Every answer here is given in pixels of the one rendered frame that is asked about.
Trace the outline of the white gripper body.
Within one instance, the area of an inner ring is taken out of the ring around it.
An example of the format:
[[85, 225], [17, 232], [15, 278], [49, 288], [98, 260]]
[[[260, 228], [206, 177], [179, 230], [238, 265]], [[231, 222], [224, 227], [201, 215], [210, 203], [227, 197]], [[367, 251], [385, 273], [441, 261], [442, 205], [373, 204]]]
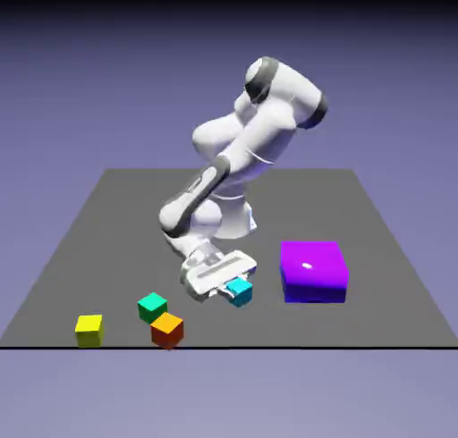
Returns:
[[217, 294], [217, 287], [247, 277], [256, 268], [257, 262], [240, 250], [223, 254], [198, 249], [182, 263], [180, 282], [193, 298], [203, 301]]

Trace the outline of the small cyan cube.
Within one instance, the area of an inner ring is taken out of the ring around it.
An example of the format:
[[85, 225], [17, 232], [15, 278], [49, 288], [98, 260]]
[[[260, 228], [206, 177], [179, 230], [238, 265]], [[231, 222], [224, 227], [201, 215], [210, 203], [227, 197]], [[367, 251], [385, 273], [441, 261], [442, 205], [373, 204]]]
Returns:
[[233, 279], [226, 284], [230, 292], [230, 301], [236, 307], [241, 307], [252, 300], [252, 284], [240, 277]]

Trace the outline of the small orange cube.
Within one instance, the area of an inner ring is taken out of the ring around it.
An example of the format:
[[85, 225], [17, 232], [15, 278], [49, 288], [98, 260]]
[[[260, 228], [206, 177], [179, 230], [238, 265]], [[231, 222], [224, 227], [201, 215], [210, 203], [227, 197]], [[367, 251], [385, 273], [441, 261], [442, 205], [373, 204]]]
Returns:
[[165, 350], [173, 349], [184, 336], [184, 322], [168, 312], [150, 324], [151, 340]]

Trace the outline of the small green cube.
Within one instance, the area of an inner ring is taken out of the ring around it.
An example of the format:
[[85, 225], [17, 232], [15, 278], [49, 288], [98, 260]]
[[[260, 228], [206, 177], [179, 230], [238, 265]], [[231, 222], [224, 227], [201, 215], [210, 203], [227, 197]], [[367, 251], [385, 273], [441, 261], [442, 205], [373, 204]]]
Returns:
[[167, 305], [166, 299], [152, 292], [137, 302], [139, 317], [142, 321], [151, 324], [167, 311]]

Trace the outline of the small yellow cube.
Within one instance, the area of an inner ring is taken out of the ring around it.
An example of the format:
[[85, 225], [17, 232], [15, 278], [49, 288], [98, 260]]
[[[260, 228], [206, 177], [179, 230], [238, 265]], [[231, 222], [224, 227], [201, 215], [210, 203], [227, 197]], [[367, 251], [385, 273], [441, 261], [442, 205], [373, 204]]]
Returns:
[[102, 315], [80, 315], [75, 325], [75, 336], [79, 348], [93, 349], [102, 345], [104, 324]]

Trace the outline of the large purple box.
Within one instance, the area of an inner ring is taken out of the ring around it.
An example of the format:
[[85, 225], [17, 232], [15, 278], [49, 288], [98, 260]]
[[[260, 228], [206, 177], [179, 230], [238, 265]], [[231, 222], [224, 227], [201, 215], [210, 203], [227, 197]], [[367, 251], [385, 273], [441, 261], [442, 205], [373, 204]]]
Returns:
[[280, 274], [286, 303], [342, 304], [349, 269], [333, 240], [282, 240]]

